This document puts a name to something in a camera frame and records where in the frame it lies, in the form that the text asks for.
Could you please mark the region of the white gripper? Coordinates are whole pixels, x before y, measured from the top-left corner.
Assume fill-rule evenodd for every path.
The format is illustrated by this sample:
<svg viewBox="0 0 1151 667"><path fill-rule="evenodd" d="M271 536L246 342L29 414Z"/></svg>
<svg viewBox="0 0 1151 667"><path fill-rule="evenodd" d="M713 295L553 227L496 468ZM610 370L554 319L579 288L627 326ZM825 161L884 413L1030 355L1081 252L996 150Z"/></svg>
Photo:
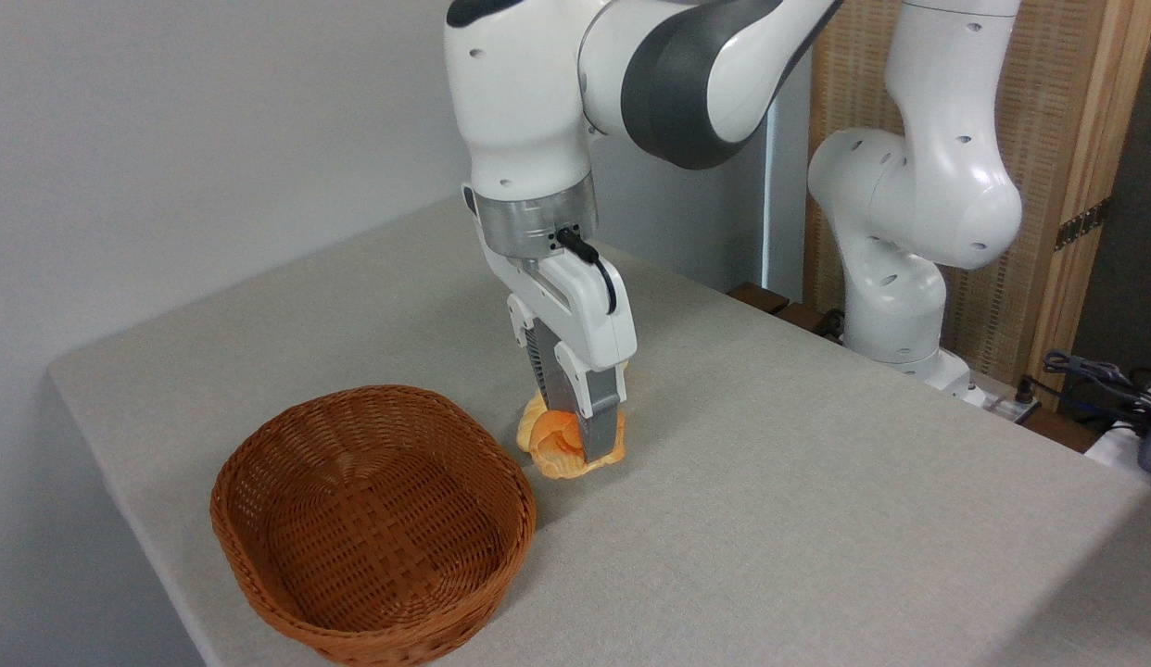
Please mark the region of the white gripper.
<svg viewBox="0 0 1151 667"><path fill-rule="evenodd" d="M551 255L528 271L481 248L491 271L511 288L506 304L513 336L527 350L547 409L576 414L585 463L605 458L616 447L619 405L626 401L624 361L638 350L622 273L601 262L616 295L610 312L604 276L576 253Z"/></svg>

